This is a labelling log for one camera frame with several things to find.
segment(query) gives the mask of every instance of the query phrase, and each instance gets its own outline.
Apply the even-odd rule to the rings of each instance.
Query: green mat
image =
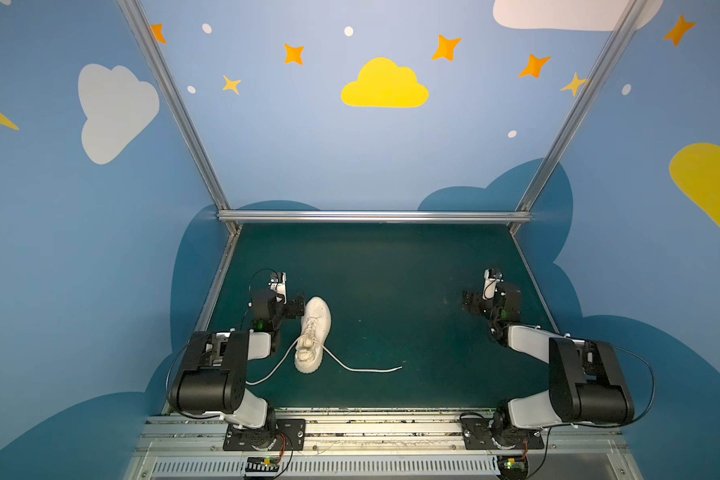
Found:
[[[250,387],[276,407],[492,407],[547,389],[547,366],[492,342],[487,322],[461,311],[462,290],[480,291],[499,266],[523,292],[524,322],[549,329],[522,259],[501,225],[248,224],[242,229],[210,328],[238,324],[251,274],[286,272],[289,298],[303,292],[331,309],[328,355],[305,375],[292,350],[279,370]],[[252,288],[266,286],[259,274]],[[246,328],[250,318],[246,318]],[[300,332],[287,320],[274,356],[248,363],[263,378]]]

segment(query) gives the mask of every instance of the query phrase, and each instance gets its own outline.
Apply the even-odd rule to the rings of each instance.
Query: white shoelace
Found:
[[[275,372],[278,370],[278,368],[280,368],[280,365],[282,365],[282,363],[286,360],[286,358],[288,358],[288,354],[291,352],[291,349],[292,349],[293,346],[297,343],[297,341],[298,341],[299,338],[301,338],[301,336],[298,336],[298,337],[296,338],[296,340],[294,340],[293,343],[291,343],[291,346],[288,347],[288,350],[286,350],[286,354],[282,356],[282,358],[280,359],[280,361],[277,363],[277,365],[275,365],[275,368],[272,369],[272,371],[269,373],[269,375],[267,375],[267,376],[264,377],[263,379],[258,380],[258,381],[256,381],[256,382],[248,382],[248,381],[246,380],[246,384],[249,385],[249,386],[259,385],[259,383],[264,382],[265,380],[269,379],[269,377],[271,377],[272,374],[275,373]],[[390,372],[394,372],[395,370],[400,370],[401,368],[403,368],[402,366],[396,366],[395,368],[393,368],[393,369],[388,369],[388,370],[353,369],[353,368],[350,368],[350,367],[344,365],[341,360],[339,360],[339,359],[336,358],[336,355],[334,355],[333,353],[331,353],[331,351],[326,348],[325,345],[323,345],[322,343],[320,343],[320,342],[318,342],[317,340],[315,340],[315,337],[313,337],[312,340],[313,340],[315,343],[317,343],[323,350],[327,351],[327,353],[328,353],[334,360],[336,360],[336,363],[338,363],[339,365],[341,365],[342,367],[344,367],[346,370],[349,370],[350,372],[390,373]]]

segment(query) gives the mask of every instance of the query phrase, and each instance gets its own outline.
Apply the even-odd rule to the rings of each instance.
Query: sneaker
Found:
[[[312,373],[322,362],[322,347],[331,330],[331,311],[319,296],[314,296],[304,307],[302,334],[296,342],[296,369]]]

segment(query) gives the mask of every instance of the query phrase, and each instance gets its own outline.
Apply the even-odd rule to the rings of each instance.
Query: white cloud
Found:
[[[651,21],[664,0],[648,0],[637,27]],[[630,0],[496,0],[494,18],[509,28],[610,32]]]
[[[83,149],[99,165],[112,161],[157,116],[160,98],[127,68],[89,64],[80,71],[77,93],[88,120]]]

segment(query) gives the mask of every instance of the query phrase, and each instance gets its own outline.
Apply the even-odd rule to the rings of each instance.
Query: silver horizontal bar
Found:
[[[219,220],[420,224],[524,224],[530,212],[419,212],[389,210],[220,210]]]

